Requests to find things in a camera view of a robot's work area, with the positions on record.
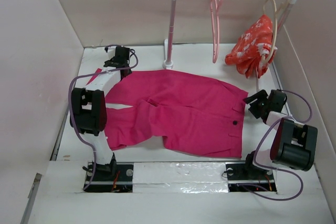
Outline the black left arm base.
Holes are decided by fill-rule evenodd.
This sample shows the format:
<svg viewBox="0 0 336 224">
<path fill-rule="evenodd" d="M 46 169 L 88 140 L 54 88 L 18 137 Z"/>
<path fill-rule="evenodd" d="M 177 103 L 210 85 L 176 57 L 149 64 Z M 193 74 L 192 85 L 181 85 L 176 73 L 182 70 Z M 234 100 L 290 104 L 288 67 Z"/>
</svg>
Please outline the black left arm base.
<svg viewBox="0 0 336 224">
<path fill-rule="evenodd" d="M 133 192 L 134 163 L 119 163 L 113 155 L 109 164 L 97 164 L 94 174 L 93 162 L 82 169 L 86 172 L 83 190 L 87 193 Z"/>
</svg>

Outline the pink trousers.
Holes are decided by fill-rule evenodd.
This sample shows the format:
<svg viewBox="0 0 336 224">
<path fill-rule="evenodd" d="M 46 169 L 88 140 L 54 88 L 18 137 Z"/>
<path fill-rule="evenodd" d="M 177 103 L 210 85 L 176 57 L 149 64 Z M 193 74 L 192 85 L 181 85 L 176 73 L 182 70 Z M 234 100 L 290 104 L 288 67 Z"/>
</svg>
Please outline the pink trousers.
<svg viewBox="0 0 336 224">
<path fill-rule="evenodd" d="M 214 158 L 240 158 L 247 92 L 217 79 L 174 70 L 135 71 L 106 102 L 104 130 L 112 150 L 162 137 L 165 148 Z"/>
</svg>

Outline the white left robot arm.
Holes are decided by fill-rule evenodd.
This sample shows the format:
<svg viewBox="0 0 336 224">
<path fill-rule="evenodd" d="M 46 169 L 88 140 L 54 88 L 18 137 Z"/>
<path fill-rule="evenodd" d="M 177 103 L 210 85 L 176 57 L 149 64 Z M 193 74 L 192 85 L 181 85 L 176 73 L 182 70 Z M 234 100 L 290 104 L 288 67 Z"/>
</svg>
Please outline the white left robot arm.
<svg viewBox="0 0 336 224">
<path fill-rule="evenodd" d="M 118 82 L 132 73 L 132 56 L 135 56 L 134 49 L 115 46 L 114 56 L 104 62 L 102 69 L 78 77 L 90 78 L 85 86 L 75 88 L 75 81 L 70 84 L 70 125 L 80 141 L 93 151 L 92 165 L 86 171 L 99 173 L 105 180 L 112 180 L 117 175 L 116 159 L 104 132 L 108 119 L 106 96 Z"/>
</svg>

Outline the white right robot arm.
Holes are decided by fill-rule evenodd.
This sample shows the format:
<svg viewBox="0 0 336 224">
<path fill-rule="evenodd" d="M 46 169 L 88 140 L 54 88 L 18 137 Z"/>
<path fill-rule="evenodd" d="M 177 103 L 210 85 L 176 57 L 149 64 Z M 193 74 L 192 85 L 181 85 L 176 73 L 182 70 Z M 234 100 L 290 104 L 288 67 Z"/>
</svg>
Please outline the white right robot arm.
<svg viewBox="0 0 336 224">
<path fill-rule="evenodd" d="M 287 103 L 287 94 L 301 98 L 309 109 L 309 117 L 298 121 L 291 115 L 282 113 Z M 269 158 L 272 163 L 287 166 L 294 170 L 308 171 L 313 166 L 316 153 L 318 129 L 307 123 L 312 118 L 312 108 L 309 102 L 301 95 L 289 90 L 260 90 L 254 95 L 244 98 L 250 105 L 249 112 L 269 126 L 255 151 L 247 155 L 243 165 L 243 173 L 247 178 L 254 179 L 261 174 L 262 169 L 270 170 L 268 165 L 256 161 L 257 152 L 262 142 L 272 130 L 276 135 L 270 148 Z"/>
</svg>

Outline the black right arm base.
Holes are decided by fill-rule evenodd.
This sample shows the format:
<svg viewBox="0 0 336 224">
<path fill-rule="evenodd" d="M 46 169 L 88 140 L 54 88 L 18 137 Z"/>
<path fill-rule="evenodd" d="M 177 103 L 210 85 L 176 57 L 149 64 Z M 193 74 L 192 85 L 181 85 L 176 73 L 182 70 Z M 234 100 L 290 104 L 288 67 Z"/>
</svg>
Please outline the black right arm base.
<svg viewBox="0 0 336 224">
<path fill-rule="evenodd" d="M 222 177 L 227 179 L 229 192 L 277 192 L 272 171 L 253 164 L 254 153 L 248 154 L 244 161 L 225 163 Z"/>
</svg>

